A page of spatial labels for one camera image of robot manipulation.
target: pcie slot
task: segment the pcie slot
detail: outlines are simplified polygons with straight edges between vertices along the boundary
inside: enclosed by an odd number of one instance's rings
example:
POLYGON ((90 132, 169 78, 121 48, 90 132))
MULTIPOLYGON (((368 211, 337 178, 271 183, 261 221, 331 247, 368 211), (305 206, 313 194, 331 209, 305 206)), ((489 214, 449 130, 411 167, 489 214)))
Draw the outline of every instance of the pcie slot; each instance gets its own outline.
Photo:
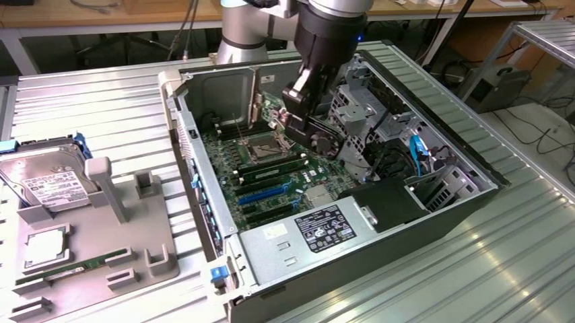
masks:
POLYGON ((248 194, 250 192, 254 192, 256 190, 262 190, 264 188, 277 186, 280 184, 281 184, 281 180, 277 180, 275 178, 272 178, 269 180, 262 180, 261 182, 258 182, 253 185, 241 186, 237 190, 234 190, 234 194, 236 195, 244 195, 244 194, 248 194))
POLYGON ((284 194, 288 191, 289 185, 291 185, 291 181, 288 183, 283 184, 277 188, 271 188, 268 190, 264 190, 262 192, 254 193, 252 195, 248 195, 248 196, 240 198, 237 200, 237 205, 245 205, 245 204, 249 204, 252 202, 261 201, 262 199, 267 199, 272 196, 284 194))
POLYGON ((276 207, 272 210, 267 210, 265 212, 261 212, 261 213, 253 214, 252 216, 248 216, 245 221, 248 224, 253 224, 256 222, 260 222, 261 220, 267 220, 267 219, 276 217, 277 215, 280 215, 285 212, 292 211, 296 208, 296 206, 297 206, 297 204, 288 203, 280 207, 276 207))

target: blue pcie slot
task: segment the blue pcie slot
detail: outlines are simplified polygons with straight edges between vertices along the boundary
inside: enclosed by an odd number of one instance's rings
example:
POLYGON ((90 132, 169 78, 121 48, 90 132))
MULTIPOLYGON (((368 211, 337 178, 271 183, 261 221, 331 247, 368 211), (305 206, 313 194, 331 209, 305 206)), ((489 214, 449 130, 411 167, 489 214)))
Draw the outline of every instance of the blue pcie slot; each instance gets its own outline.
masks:
POLYGON ((260 201, 262 199, 267 199, 268 197, 284 194, 288 191, 291 185, 291 181, 285 184, 283 184, 277 188, 271 188, 268 190, 264 190, 262 192, 258 192, 253 195, 245 196, 241 199, 237 200, 237 205, 245 205, 252 202, 260 201))

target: hard disk drive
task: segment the hard disk drive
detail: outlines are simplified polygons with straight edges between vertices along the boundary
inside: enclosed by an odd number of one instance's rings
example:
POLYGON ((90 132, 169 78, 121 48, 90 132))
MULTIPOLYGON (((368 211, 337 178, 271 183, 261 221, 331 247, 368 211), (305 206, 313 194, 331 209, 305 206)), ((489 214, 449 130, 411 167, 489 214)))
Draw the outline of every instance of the hard disk drive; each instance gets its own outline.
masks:
POLYGON ((44 205, 57 212, 89 204, 88 194, 98 188, 84 174, 88 153, 70 137, 14 142, 10 152, 0 155, 0 178, 24 207, 44 205))

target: ram slot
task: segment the ram slot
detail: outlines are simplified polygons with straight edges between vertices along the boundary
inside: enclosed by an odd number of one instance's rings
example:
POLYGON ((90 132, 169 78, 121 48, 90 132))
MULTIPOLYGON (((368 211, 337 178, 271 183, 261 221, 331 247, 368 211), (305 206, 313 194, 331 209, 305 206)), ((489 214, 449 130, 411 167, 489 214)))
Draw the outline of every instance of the ram slot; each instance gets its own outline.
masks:
POLYGON ((268 168, 271 166, 283 164, 283 163, 285 163, 288 161, 291 162, 292 160, 304 159, 305 157, 307 156, 305 156, 304 153, 301 153, 299 155, 287 156, 284 158, 268 161, 265 163, 261 163, 261 164, 245 167, 245 168, 240 168, 240 169, 236 170, 236 172, 237 172, 238 176, 242 176, 245 173, 254 172, 256 170, 261 170, 262 168, 268 168))
POLYGON ((307 169, 307 160, 292 161, 283 165, 277 165, 277 166, 265 168, 257 172, 245 174, 242 177, 240 177, 240 185, 253 184, 269 178, 279 177, 305 169, 307 169))

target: hard drive label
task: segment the hard drive label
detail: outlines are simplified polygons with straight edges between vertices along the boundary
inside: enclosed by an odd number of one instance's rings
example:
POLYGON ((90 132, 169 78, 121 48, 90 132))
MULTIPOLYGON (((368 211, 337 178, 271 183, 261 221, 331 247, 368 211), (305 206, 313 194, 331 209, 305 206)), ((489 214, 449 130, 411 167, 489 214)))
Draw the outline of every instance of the hard drive label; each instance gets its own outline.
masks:
POLYGON ((54 207, 88 198, 74 172, 28 178, 22 183, 45 207, 54 207))

